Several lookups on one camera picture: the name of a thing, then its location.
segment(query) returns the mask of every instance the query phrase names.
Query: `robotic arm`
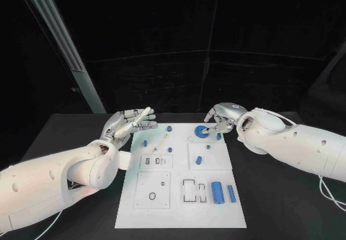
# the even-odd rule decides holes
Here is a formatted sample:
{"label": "robotic arm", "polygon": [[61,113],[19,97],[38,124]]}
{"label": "robotic arm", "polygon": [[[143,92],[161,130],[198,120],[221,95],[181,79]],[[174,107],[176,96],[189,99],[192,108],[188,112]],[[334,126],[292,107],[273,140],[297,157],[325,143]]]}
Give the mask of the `robotic arm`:
{"label": "robotic arm", "polygon": [[127,110],[109,119],[101,137],[88,146],[19,163],[0,172],[0,233],[24,228],[106,189],[132,153],[119,149],[130,133],[156,129],[155,110]]}
{"label": "robotic arm", "polygon": [[237,127],[238,140],[257,154],[319,176],[346,182],[346,137],[319,128],[296,124],[276,112],[224,102],[205,117],[215,118],[217,126],[202,133],[228,133]]}

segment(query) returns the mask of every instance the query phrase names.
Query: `oval hole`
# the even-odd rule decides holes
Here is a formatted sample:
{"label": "oval hole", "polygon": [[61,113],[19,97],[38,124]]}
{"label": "oval hole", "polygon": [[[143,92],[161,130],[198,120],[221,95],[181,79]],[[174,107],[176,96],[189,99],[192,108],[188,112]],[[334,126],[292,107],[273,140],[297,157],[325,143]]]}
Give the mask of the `oval hole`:
{"label": "oval hole", "polygon": [[55,179],[57,179],[57,176],[55,176],[55,174],[54,174],[54,171],[52,171],[52,170],[50,170],[50,176],[51,176],[52,180],[55,180]]}
{"label": "oval hole", "polygon": [[156,197],[158,197],[156,193],[155,193],[155,192],[152,192],[152,193],[149,194],[149,198],[150,198],[150,200],[155,200],[155,199],[156,199]]}
{"label": "oval hole", "polygon": [[15,192],[19,191],[21,188],[19,188],[19,185],[16,183],[12,184],[12,189],[13,189]]}

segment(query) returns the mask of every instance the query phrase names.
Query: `white cable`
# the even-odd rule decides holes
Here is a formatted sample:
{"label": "white cable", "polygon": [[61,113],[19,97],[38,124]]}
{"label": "white cable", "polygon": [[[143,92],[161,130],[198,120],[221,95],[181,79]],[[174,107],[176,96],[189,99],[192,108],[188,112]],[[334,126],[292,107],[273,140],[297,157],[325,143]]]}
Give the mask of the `white cable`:
{"label": "white cable", "polygon": [[292,125],[297,125],[295,121],[292,121],[289,118],[286,118],[286,117],[285,117],[283,115],[280,115],[279,113],[276,113],[276,112],[273,112],[273,111],[270,111],[270,110],[266,110],[266,109],[263,109],[263,108],[256,108],[254,110],[256,110],[256,111],[260,111],[260,112],[266,112],[266,113],[269,113],[269,114],[272,114],[272,115],[274,115],[274,116],[286,119],[286,120],[292,123]]}
{"label": "white cable", "polygon": [[55,220],[52,221],[50,227],[47,228],[45,232],[44,232],[44,233],[35,238],[35,240],[38,240],[38,239],[42,237],[42,235],[47,233],[47,231],[50,230],[50,228],[54,226],[54,224],[55,224],[55,222],[57,222],[57,220],[58,220],[61,214],[62,214],[62,211],[60,212],[60,214],[58,214]]}
{"label": "white cable", "polygon": [[[328,197],[326,194],[323,193],[323,186],[325,186],[325,188],[326,188],[326,191],[328,191],[331,197]],[[323,176],[321,176],[321,175],[319,175],[319,190],[321,190],[322,195],[323,195],[329,200],[332,200],[334,203],[336,204],[336,206],[346,212],[346,209],[339,205],[339,204],[346,205],[346,203],[342,202],[342,201],[338,201],[338,200],[335,199],[334,194],[332,194],[332,192],[331,192],[331,189],[329,189],[329,187],[328,187],[328,185],[326,185],[326,183],[325,183],[325,181],[323,181]]]}

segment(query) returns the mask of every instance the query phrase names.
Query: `white board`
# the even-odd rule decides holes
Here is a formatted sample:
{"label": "white board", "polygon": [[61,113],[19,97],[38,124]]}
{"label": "white board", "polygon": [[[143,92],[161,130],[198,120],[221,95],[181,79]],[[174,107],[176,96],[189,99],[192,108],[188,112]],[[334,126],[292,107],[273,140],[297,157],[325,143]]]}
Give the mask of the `white board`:
{"label": "white board", "polygon": [[[247,227],[233,155],[230,158],[224,137],[218,140],[217,133],[207,138],[195,135],[199,125],[211,127],[214,124],[161,123],[158,129],[135,134],[133,165],[126,172],[117,229]],[[168,132],[168,126],[172,126],[172,132]],[[198,156],[202,156],[201,165],[197,164]],[[214,203],[212,182],[221,182],[224,204]],[[233,185],[235,203],[231,203],[228,185]]]}

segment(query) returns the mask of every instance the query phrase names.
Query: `black table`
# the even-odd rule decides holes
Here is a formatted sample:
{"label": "black table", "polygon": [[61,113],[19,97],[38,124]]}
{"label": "black table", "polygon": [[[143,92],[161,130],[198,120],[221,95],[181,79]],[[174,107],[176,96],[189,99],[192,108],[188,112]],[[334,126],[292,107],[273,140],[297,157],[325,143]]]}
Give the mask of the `black table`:
{"label": "black table", "polygon": [[[54,114],[24,160],[90,144],[99,139],[110,116]],[[289,117],[300,122],[295,113],[289,113]],[[204,119],[204,113],[158,114],[159,123],[202,123]],[[126,171],[120,170],[110,187],[62,211],[41,240],[346,239],[346,213],[322,196],[319,177],[282,163],[270,155],[253,153],[238,142],[235,130],[224,138],[247,228],[116,229],[126,176]],[[122,150],[130,151],[130,147],[132,140]],[[335,197],[344,197],[341,200],[346,201],[345,183],[335,180],[326,182]],[[55,217],[9,232],[0,239],[34,240]]]}

